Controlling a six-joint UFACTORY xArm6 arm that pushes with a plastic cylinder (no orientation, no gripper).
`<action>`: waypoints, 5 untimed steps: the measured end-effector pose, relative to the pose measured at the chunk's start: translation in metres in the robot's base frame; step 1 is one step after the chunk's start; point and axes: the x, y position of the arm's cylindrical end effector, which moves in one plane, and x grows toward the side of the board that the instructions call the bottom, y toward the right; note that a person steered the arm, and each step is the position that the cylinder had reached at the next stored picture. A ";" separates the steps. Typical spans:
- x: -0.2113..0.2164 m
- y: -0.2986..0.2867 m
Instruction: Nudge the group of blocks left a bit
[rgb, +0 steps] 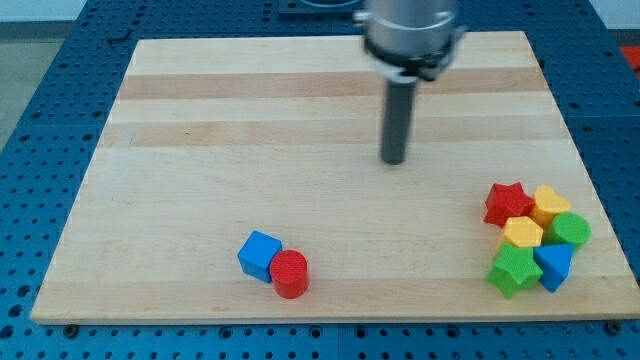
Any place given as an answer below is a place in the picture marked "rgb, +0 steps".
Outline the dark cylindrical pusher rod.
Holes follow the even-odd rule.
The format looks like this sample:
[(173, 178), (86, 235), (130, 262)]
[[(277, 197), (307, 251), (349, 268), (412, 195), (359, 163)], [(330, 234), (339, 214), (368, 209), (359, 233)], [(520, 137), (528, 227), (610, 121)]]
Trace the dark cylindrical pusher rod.
[(390, 165), (404, 162), (409, 141), (416, 83), (386, 83), (382, 123), (382, 160)]

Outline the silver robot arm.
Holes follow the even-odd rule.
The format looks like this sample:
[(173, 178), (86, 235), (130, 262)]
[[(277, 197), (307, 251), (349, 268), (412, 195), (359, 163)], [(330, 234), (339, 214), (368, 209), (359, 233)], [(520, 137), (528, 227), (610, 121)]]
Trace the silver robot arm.
[(404, 162), (417, 84), (433, 82), (451, 65), (465, 28), (453, 0), (368, 0), (353, 14), (363, 47), (385, 78), (380, 156)]

